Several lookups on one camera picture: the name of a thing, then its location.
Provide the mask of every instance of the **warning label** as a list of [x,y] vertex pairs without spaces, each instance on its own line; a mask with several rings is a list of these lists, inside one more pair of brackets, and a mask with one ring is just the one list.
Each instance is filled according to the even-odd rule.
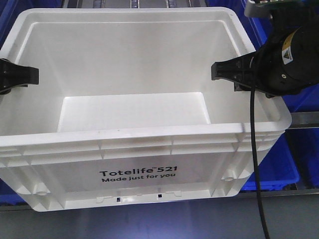
[[294,59],[291,55],[291,47],[288,47],[286,50],[282,51],[283,62],[285,65],[292,62]]
[[293,33],[291,33],[285,40],[284,44],[283,44],[283,48],[282,48],[282,59],[283,59],[283,63],[285,65],[287,65],[288,63],[292,62],[293,56],[291,53],[291,41],[294,37],[294,34],[296,33],[296,31],[294,31]]

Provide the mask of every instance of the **blue crate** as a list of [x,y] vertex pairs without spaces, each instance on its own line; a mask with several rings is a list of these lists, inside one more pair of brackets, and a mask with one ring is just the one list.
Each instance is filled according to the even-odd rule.
[[[282,190],[283,187],[299,181],[299,173],[284,135],[261,162],[259,170],[262,190]],[[255,174],[252,174],[242,190],[256,190]]]
[[0,48],[18,15],[35,7],[59,7],[61,0],[0,0]]
[[319,128],[295,129],[290,135],[305,179],[319,187]]
[[25,201],[15,193],[4,181],[0,179],[0,206],[16,205]]

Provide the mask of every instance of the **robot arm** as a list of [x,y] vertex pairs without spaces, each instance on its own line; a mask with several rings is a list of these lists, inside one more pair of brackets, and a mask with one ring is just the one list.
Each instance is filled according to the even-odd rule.
[[254,84],[269,98],[297,94],[319,83],[319,16],[314,3],[256,1],[258,15],[271,16],[273,32],[258,51],[214,63],[212,80],[232,81],[236,91],[248,91]]

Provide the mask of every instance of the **gray floor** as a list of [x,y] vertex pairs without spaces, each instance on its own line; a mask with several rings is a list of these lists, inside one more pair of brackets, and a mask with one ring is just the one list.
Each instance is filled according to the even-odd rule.
[[[319,195],[264,197],[272,239],[318,239]],[[255,198],[0,212],[1,239],[262,239]]]

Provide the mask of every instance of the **black cable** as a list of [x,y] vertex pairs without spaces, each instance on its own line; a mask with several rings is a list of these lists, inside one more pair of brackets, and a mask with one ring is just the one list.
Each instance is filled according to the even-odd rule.
[[258,169],[258,161],[257,161],[257,149],[256,149],[256,132],[255,132],[255,82],[253,81],[250,93],[250,129],[251,129],[251,147],[253,152],[253,162],[254,162],[254,172],[255,172],[255,184],[256,184],[256,194],[257,194],[257,202],[258,209],[260,215],[260,221],[263,226],[264,235],[266,239],[270,239],[265,213],[263,208],[263,202],[261,198],[261,188],[260,188],[260,175]]

